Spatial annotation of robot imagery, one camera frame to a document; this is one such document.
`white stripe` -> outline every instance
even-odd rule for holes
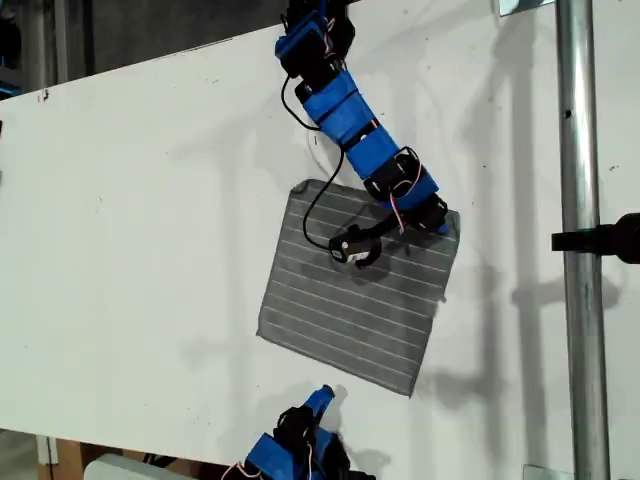
[[[299,230],[299,229],[293,228],[293,227],[284,226],[283,228],[286,228],[287,230],[291,230],[292,232],[304,233],[302,230]],[[310,237],[321,238],[322,240],[329,240],[327,237],[323,237],[322,235],[316,235],[315,233],[309,233],[309,236]],[[388,253],[381,253],[380,255],[382,255],[383,257],[389,257],[389,258],[391,258],[393,260],[399,260],[401,262],[411,263],[412,265],[416,265],[418,267],[426,268],[426,269],[429,269],[429,270],[436,270],[438,272],[447,273],[446,270],[442,270],[441,268],[432,267],[431,265],[424,265],[424,264],[418,263],[418,262],[412,262],[411,260],[406,260],[404,258],[394,257],[393,255],[389,255]]]
[[[347,340],[351,340],[352,342],[359,343],[360,345],[364,345],[365,347],[373,348],[374,350],[378,350],[379,352],[386,353],[387,355],[391,355],[392,357],[396,357],[396,358],[399,358],[401,360],[405,360],[405,361],[411,362],[411,363],[416,363],[416,364],[418,363],[415,360],[411,360],[410,358],[403,357],[402,355],[398,355],[397,353],[389,352],[388,350],[385,350],[384,348],[379,348],[379,347],[376,347],[374,345],[369,345],[368,343],[360,341],[360,340],[357,340],[357,339],[355,339],[353,337],[350,337],[349,335],[344,335],[342,333],[336,332],[335,330],[331,330],[330,328],[321,327],[320,325],[316,325],[315,323],[311,323],[311,322],[308,322],[306,320],[302,320],[301,318],[298,318],[295,315],[291,315],[290,313],[286,313],[286,312],[280,311],[277,308],[273,308],[273,307],[269,307],[269,306],[265,306],[264,308],[267,309],[267,310],[271,310],[272,312],[279,313],[280,315],[284,315],[285,317],[289,317],[289,318],[291,318],[293,320],[296,320],[298,322],[306,323],[307,325],[311,325],[312,327],[319,328],[320,330],[324,330],[325,332],[329,332],[329,333],[332,333],[334,335],[338,335],[339,337],[346,338]]]
[[[393,255],[389,255],[388,253],[381,253],[380,255],[382,255],[383,257],[389,257],[393,260],[398,260],[400,262],[410,263],[418,267],[428,268],[429,270],[436,270],[437,272],[447,273],[446,270],[443,270],[441,268],[432,267],[431,265],[424,265],[423,263],[412,262],[411,260],[407,260],[406,258],[394,257]]]
[[[332,365],[332,366],[336,367],[338,370],[340,370],[342,372],[347,372],[349,374],[356,375],[357,377],[361,377],[364,380],[369,380],[370,382],[377,383],[378,385],[382,385],[384,387],[387,387],[388,389],[393,390],[394,392],[398,392],[398,391],[402,392],[402,390],[400,390],[397,385],[393,385],[391,383],[387,383],[384,380],[380,380],[378,378],[372,377],[372,376],[367,375],[365,373],[360,373],[355,369],[351,369],[351,371],[346,370],[344,365],[340,365],[340,363],[336,362],[335,360],[330,360],[328,358],[323,357],[322,355],[318,355],[317,353],[314,353],[313,355],[311,355],[306,350],[304,350],[304,349],[302,349],[302,348],[300,348],[300,347],[298,347],[296,345],[292,345],[289,342],[285,342],[284,340],[280,340],[280,339],[278,339],[278,340],[270,339],[270,340],[272,342],[276,343],[277,345],[282,345],[284,347],[289,348],[290,350],[293,350],[294,352],[299,352],[300,354],[304,355],[305,357],[311,358],[312,360],[318,360],[318,361],[326,363],[328,365]]]
[[[429,317],[427,317],[426,315],[424,315],[422,313],[414,312],[413,310],[409,310],[408,308],[399,307],[398,305],[393,305],[391,303],[383,302],[382,300],[378,300],[377,298],[367,297],[366,295],[363,295],[362,293],[353,292],[351,290],[347,290],[346,288],[336,287],[335,285],[331,285],[330,283],[323,282],[322,280],[316,280],[315,278],[305,277],[304,275],[300,275],[299,273],[296,273],[296,272],[290,272],[289,270],[286,270],[286,269],[281,268],[281,267],[275,267],[274,269],[275,270],[280,270],[281,272],[288,273],[289,275],[295,275],[296,277],[304,278],[305,280],[311,280],[312,282],[319,283],[320,285],[324,285],[326,287],[333,288],[335,290],[340,290],[341,292],[347,292],[347,293],[350,293],[352,295],[356,295],[358,297],[366,298],[367,300],[372,300],[374,302],[381,303],[382,305],[386,305],[386,306],[391,307],[391,308],[397,308],[398,310],[402,310],[402,311],[405,311],[407,313],[412,313],[412,314],[417,315],[417,316],[422,317],[422,318],[426,318],[426,319],[429,318]]]
[[[311,296],[311,297],[319,298],[320,300],[324,300],[324,301],[326,301],[326,302],[335,303],[336,305],[340,305],[341,307],[348,308],[348,309],[350,309],[350,310],[356,311],[356,312],[358,312],[358,313],[362,313],[362,314],[364,314],[364,315],[369,315],[369,316],[371,316],[371,317],[373,317],[373,318],[378,318],[378,319],[383,320],[383,321],[385,321],[385,322],[393,323],[394,325],[398,325],[399,327],[406,328],[406,329],[408,329],[408,330],[413,330],[413,331],[415,331],[415,332],[422,333],[423,335],[427,335],[427,334],[428,334],[428,332],[425,332],[424,330],[420,330],[419,328],[410,327],[409,325],[405,325],[404,323],[396,322],[396,321],[394,321],[394,320],[389,320],[388,318],[381,317],[381,316],[379,316],[379,315],[376,315],[375,313],[370,313],[370,312],[367,312],[367,311],[365,311],[365,310],[360,310],[360,309],[359,309],[359,308],[357,308],[357,307],[353,307],[353,306],[351,306],[351,305],[346,305],[346,304],[344,304],[344,303],[337,302],[337,301],[332,300],[332,299],[330,299],[330,298],[325,298],[325,297],[323,297],[323,296],[321,296],[321,295],[316,295],[315,293],[307,292],[307,291],[305,291],[305,290],[300,290],[299,288],[292,287],[291,285],[287,285],[286,283],[279,282],[278,280],[273,280],[273,279],[272,279],[271,281],[272,281],[273,283],[277,283],[278,285],[281,285],[281,286],[283,286],[283,287],[285,287],[285,288],[289,288],[289,289],[291,289],[291,290],[295,290],[295,291],[297,291],[297,292],[304,293],[304,294],[309,295],[309,296]]]
[[[320,189],[319,189],[319,188],[318,188],[318,189],[315,189],[315,188],[313,188],[313,187],[309,187],[309,191],[310,191],[310,192],[319,192],[319,191],[320,191]],[[328,190],[325,190],[325,192],[323,193],[323,195],[331,195],[331,196],[333,196],[333,197],[340,197],[340,198],[344,198],[344,199],[346,199],[346,200],[356,201],[356,202],[358,202],[358,203],[366,203],[367,205],[369,205],[369,206],[371,206],[371,207],[374,207],[374,208],[377,208],[377,209],[379,209],[379,210],[382,210],[382,211],[383,211],[383,212],[385,212],[385,213],[387,212],[387,210],[385,210],[385,209],[384,209],[383,207],[381,207],[380,205],[376,205],[375,203],[372,203],[372,202],[369,202],[369,201],[366,201],[366,200],[362,200],[361,198],[357,198],[357,197],[347,197],[346,195],[340,195],[339,193],[330,192],[330,191],[328,191]],[[365,215],[360,215],[360,216],[361,216],[362,218],[366,218],[366,219],[368,219],[368,220],[373,220],[374,222],[376,222],[376,221],[377,221],[377,220],[375,220],[374,218],[367,217],[367,216],[365,216]],[[433,232],[424,232],[424,233],[427,233],[427,234],[429,234],[429,235],[433,235],[434,237],[442,238],[443,240],[448,240],[448,241],[450,241],[450,242],[455,242],[455,241],[456,241],[456,239],[455,239],[455,238],[451,238],[451,237],[449,237],[448,235],[442,235],[441,233],[433,233]]]
[[[304,235],[304,232],[300,229],[297,228],[293,228],[293,227],[287,227],[286,225],[283,226],[283,228],[286,228],[287,230],[291,230],[292,232],[298,232],[298,233],[302,233]],[[316,237],[316,238],[321,238],[322,240],[329,240],[327,237],[323,237],[322,235],[316,235],[315,233],[309,233],[310,237]]]
[[[316,340],[315,338],[308,337],[307,335],[304,335],[304,334],[302,334],[300,332],[296,332],[295,330],[291,330],[290,328],[283,327],[282,325],[278,325],[276,323],[272,323],[272,322],[270,322],[268,320],[267,320],[266,323],[268,323],[269,325],[274,326],[276,328],[280,328],[282,330],[285,330],[285,331],[287,331],[289,333],[293,333],[294,335],[299,335],[300,337],[306,338],[307,340],[311,340],[312,342],[318,343],[320,345],[324,345],[325,347],[328,347],[328,348],[331,348],[333,350],[337,350],[339,352],[342,352],[345,355],[349,355],[350,357],[357,358],[358,360],[362,360],[363,362],[367,362],[367,363],[370,363],[370,364],[375,365],[377,367],[389,370],[390,372],[394,372],[394,373],[397,373],[399,375],[404,375],[405,377],[412,378],[411,375],[409,375],[408,373],[401,372],[400,370],[396,370],[395,368],[387,367],[386,365],[382,365],[381,363],[374,362],[373,360],[369,360],[367,358],[363,358],[360,355],[356,355],[355,353],[349,352],[348,350],[343,350],[341,348],[334,347],[333,345],[329,345],[328,343],[321,342],[320,340]]]
[[[284,257],[284,258],[288,258],[289,260],[293,260],[294,262],[298,262],[298,263],[303,263],[305,265],[309,265],[311,267],[315,267],[315,268],[319,268],[320,270],[324,270],[325,272],[329,272],[329,273],[334,273],[336,275],[339,276],[344,276],[344,273],[340,273],[340,272],[336,272],[335,270],[331,270],[330,268],[325,268],[325,267],[321,267],[320,265],[316,265],[314,263],[310,263],[310,262],[305,262],[304,260],[300,260],[299,258],[294,258],[294,257],[290,257],[289,255],[285,255],[284,253],[280,253],[278,254],[279,257]],[[428,302],[428,303],[433,303],[433,304],[437,304],[438,302],[435,300],[431,300],[430,298],[423,298],[423,297],[419,297],[417,295],[413,295],[411,293],[407,293],[407,292],[403,292],[401,290],[396,290],[395,288],[391,288],[391,287],[387,287],[386,285],[382,285],[380,283],[373,283],[371,282],[370,285],[376,286],[376,287],[380,287],[380,288],[384,288],[386,290],[390,290],[392,292],[395,293],[399,293],[400,295],[406,295],[407,297],[411,297],[411,298],[415,298],[416,300],[420,300],[422,302]]]
[[[298,217],[298,218],[304,218],[304,215],[300,215],[299,213],[294,213],[294,212],[287,212],[287,215],[293,215],[294,217]],[[329,222],[325,222],[324,220],[318,220],[317,218],[311,218],[309,217],[309,220],[311,220],[312,222],[316,222],[316,223],[323,223],[324,225],[328,225],[329,227],[334,227],[340,230],[345,230],[347,227],[343,226],[343,225],[336,225],[334,223],[329,223]],[[418,245],[414,245],[412,243],[402,243],[394,238],[391,237],[380,237],[383,240],[386,240],[387,242],[391,242],[391,243],[397,243],[399,245],[402,245],[403,247],[407,246],[407,247],[412,247],[412,248],[416,248],[418,250],[424,250],[425,252],[429,252],[429,253],[435,253],[436,255],[442,255],[443,257],[447,257],[449,258],[451,255],[448,255],[444,252],[440,252],[438,250],[434,250],[432,248],[427,248],[427,247],[420,247]]]
[[[291,242],[289,240],[285,240],[284,238],[281,241],[284,242],[284,243],[288,243],[289,245],[293,245],[294,247],[302,248],[303,250],[307,250],[309,252],[314,252],[314,253],[318,252],[317,248],[311,248],[311,247],[307,247],[306,245],[300,245],[299,243]],[[436,285],[435,283],[425,282],[424,280],[420,280],[420,279],[417,279],[417,278],[407,277],[406,275],[402,275],[401,273],[392,272],[391,270],[385,270],[384,268],[379,268],[379,267],[376,267],[374,265],[367,265],[367,270],[377,270],[379,272],[389,273],[391,275],[395,275],[396,277],[401,277],[401,278],[404,278],[406,280],[412,280],[414,282],[419,282],[419,283],[422,283],[424,285],[428,285],[428,286],[433,287],[433,288],[444,288],[444,285]]]
[[[393,335],[387,335],[386,333],[379,332],[377,330],[374,330],[373,328],[365,327],[365,326],[360,325],[359,323],[356,323],[356,322],[350,322],[349,320],[345,320],[344,318],[336,317],[335,315],[331,315],[330,313],[323,312],[321,310],[317,310],[317,309],[315,309],[313,307],[310,307],[308,305],[304,305],[302,303],[294,302],[293,300],[289,300],[288,298],[281,297],[280,295],[276,295],[275,293],[268,293],[267,295],[271,296],[273,298],[277,298],[278,300],[282,300],[284,302],[290,303],[292,305],[296,305],[298,307],[305,308],[305,309],[307,309],[309,311],[312,311],[314,313],[317,313],[319,315],[324,315],[325,317],[332,318],[332,319],[337,320],[339,322],[343,322],[343,323],[347,323],[349,325],[353,325],[354,327],[361,328],[363,330],[366,330],[367,332],[375,333],[376,335],[380,335],[381,337],[388,338],[389,340],[395,340],[396,342],[403,343],[403,344],[408,345],[408,346],[413,347],[413,348],[417,348],[418,350],[422,350],[422,347],[420,345],[416,345],[414,343],[407,342],[406,340],[402,340],[400,338],[394,337]]]

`black cable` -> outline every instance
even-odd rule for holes
[[[318,247],[321,250],[329,251],[329,246],[321,245],[315,240],[312,240],[311,237],[309,237],[309,234],[307,233],[307,219],[309,218],[309,214],[311,213],[311,210],[313,210],[313,207],[315,207],[318,200],[320,200],[320,197],[322,197],[322,194],[327,191],[329,185],[331,185],[333,183],[333,180],[335,180],[335,178],[338,176],[338,172],[340,172],[340,168],[342,167],[342,162],[344,162],[344,150],[340,149],[340,161],[338,162],[336,171],[333,172],[333,175],[331,175],[329,180],[327,180],[327,183],[324,184],[324,187],[320,189],[318,195],[316,195],[316,198],[313,199],[313,202],[311,202],[311,205],[309,205],[309,208],[307,208],[307,212],[304,214],[304,218],[302,219],[302,232],[304,233],[304,237],[311,245]]]
[[[289,75],[287,75],[287,79],[284,81],[284,84],[282,85],[282,91],[280,92],[280,100],[282,100],[282,105],[284,106],[285,110],[287,112],[289,112],[289,114],[296,119],[296,121],[302,125],[304,128],[306,128],[307,130],[311,130],[313,132],[319,132],[320,128],[318,127],[312,127],[311,125],[307,125],[306,123],[304,123],[302,120],[300,120],[300,117],[298,117],[295,112],[293,110],[291,110],[289,108],[289,105],[287,105],[286,100],[284,99],[284,92],[287,89],[287,84],[289,83],[289,80],[291,80],[291,77]]]

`red and white wire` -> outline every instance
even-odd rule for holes
[[[224,480],[225,477],[227,475],[229,475],[229,472],[231,470],[233,470],[234,468],[237,468],[238,470],[240,470],[240,473],[242,473],[245,477],[247,478],[262,478],[260,475],[262,474],[262,472],[258,472],[256,474],[250,475],[247,472],[245,472],[244,468],[242,467],[242,464],[240,462],[236,462],[233,465],[231,465],[229,468],[227,468],[227,471],[224,472],[224,474],[222,475],[222,478],[220,478],[220,480]]]
[[[398,210],[398,206],[396,205],[396,199],[393,196],[393,193],[389,194],[389,201],[391,202],[391,208],[393,208],[393,213],[396,214],[396,218],[398,219],[398,224],[400,225],[400,233],[404,233],[406,228],[404,226],[404,221],[400,216],[400,211]]]
[[[329,56],[329,54],[331,53],[331,47],[329,46],[329,32],[331,31],[331,29],[333,28],[333,25],[336,23],[336,19],[332,18],[331,20],[329,20],[329,22],[327,23],[327,33],[324,34],[324,58],[327,58]]]
[[[420,163],[420,160],[418,160],[416,158],[416,161],[418,162],[418,175],[416,176],[416,179],[413,181],[413,183],[411,184],[411,187],[409,188],[409,190],[407,191],[407,193],[405,193],[403,195],[403,197],[409,195],[409,193],[411,193],[411,190],[413,190],[413,187],[416,186],[416,184],[418,183],[418,180],[420,180],[420,173],[422,173],[422,164]],[[405,182],[408,182],[409,180],[403,180],[402,182],[398,183],[398,185],[396,185],[395,188],[398,188],[399,185],[402,185]],[[398,219],[398,224],[400,224],[400,233],[404,233],[407,228],[404,224],[404,221],[402,220],[402,216],[400,215],[400,211],[398,210],[398,206],[396,205],[396,199],[393,196],[393,192],[389,193],[389,200],[391,202],[391,208],[393,208],[393,213],[396,214],[396,218]]]

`white table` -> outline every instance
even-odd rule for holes
[[[596,3],[615,221],[640,207],[640,5]],[[280,105],[276,26],[0,104],[0,427],[233,462],[327,383],[347,393],[329,426],[379,478],[572,469],[554,10],[351,11],[358,85],[462,216],[413,398],[254,336],[288,191],[337,156]],[[640,478],[640,270],[604,273],[613,474]]]

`black clamp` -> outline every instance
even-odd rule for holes
[[[416,230],[433,232],[444,226],[448,212],[446,202],[433,193],[417,207],[404,210],[402,217]]]
[[[333,44],[333,52],[344,59],[356,36],[356,29],[349,19],[347,7],[349,0],[290,0],[285,15],[281,16],[285,24],[285,32],[300,25],[314,10],[320,11],[322,4],[326,6],[327,19],[333,19],[329,38]]]
[[[389,195],[403,197],[423,174],[420,159],[409,147],[404,147],[364,181],[364,187],[379,202],[388,202]]]
[[[329,240],[329,250],[340,263],[354,263],[364,268],[375,262],[382,253],[380,237],[372,236],[358,225],[351,225],[346,232]]]
[[[616,255],[625,263],[640,264],[640,213],[627,214],[615,225],[554,233],[551,249],[554,252]]]
[[[302,463],[306,459],[308,445],[315,446],[317,423],[310,407],[291,407],[280,415],[278,425],[273,430],[273,438],[287,449],[297,462]]]

